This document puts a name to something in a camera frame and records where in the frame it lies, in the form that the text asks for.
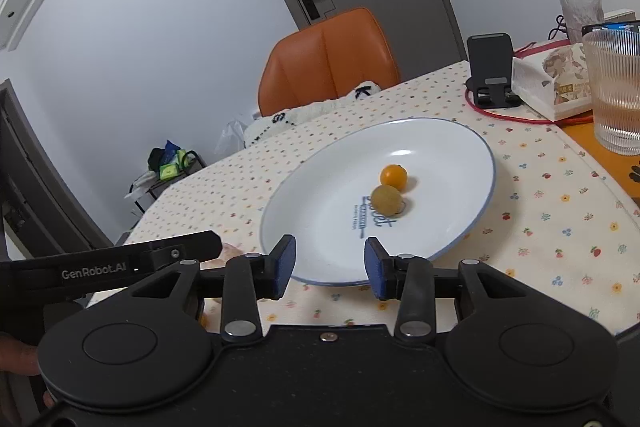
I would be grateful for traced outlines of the left hand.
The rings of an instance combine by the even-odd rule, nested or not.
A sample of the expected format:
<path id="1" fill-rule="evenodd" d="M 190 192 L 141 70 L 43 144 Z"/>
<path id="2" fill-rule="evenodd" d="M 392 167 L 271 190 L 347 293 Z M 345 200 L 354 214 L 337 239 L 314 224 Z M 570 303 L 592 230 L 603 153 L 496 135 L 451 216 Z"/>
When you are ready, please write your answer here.
<path id="1" fill-rule="evenodd" d="M 10 391 L 8 374 L 18 376 L 39 376 L 38 349 L 6 334 L 0 340 L 1 363 L 1 412 L 9 414 Z"/>

